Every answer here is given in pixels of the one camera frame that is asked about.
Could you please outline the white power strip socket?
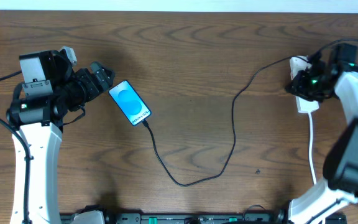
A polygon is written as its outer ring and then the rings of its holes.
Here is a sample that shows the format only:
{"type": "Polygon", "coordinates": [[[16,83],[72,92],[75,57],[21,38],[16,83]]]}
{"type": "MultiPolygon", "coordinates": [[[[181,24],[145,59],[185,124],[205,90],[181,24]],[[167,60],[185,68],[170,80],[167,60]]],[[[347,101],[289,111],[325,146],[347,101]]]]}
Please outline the white power strip socket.
{"type": "Polygon", "coordinates": [[[308,101],[300,95],[305,94],[308,86],[307,71],[311,67],[305,56],[296,56],[290,59],[291,83],[286,87],[292,95],[295,95],[296,106],[299,113],[307,114],[319,109],[317,101],[308,101]]]}

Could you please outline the blue Samsung smartphone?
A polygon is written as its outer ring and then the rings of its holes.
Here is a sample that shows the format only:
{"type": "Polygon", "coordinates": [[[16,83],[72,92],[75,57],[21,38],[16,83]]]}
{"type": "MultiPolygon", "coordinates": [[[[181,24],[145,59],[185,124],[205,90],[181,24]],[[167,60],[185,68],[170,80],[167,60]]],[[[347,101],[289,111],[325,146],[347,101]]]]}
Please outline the blue Samsung smartphone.
{"type": "Polygon", "coordinates": [[[136,126],[152,115],[152,111],[127,80],[118,83],[108,93],[131,125],[136,126]]]}

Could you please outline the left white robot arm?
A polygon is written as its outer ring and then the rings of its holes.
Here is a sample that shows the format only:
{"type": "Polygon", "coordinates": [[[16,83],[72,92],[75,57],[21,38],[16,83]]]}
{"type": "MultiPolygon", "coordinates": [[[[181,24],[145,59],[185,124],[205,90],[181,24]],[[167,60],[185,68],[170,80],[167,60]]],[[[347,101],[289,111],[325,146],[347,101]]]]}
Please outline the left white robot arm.
{"type": "Polygon", "coordinates": [[[24,81],[6,116],[16,153],[11,223],[61,223],[57,166],[64,117],[113,86],[115,73],[99,62],[74,71],[74,50],[19,56],[24,81]]]}

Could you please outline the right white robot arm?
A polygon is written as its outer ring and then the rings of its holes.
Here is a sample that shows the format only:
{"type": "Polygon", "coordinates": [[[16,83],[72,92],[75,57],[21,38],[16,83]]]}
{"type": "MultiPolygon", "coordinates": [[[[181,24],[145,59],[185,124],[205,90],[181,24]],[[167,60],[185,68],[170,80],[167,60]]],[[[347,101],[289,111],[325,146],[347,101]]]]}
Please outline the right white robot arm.
{"type": "Polygon", "coordinates": [[[278,211],[275,223],[322,223],[340,220],[335,213],[358,203],[358,64],[356,39],[335,40],[329,60],[319,49],[300,65],[286,85],[286,92],[318,103],[337,98],[347,127],[327,155],[323,176],[302,196],[278,211]]]}

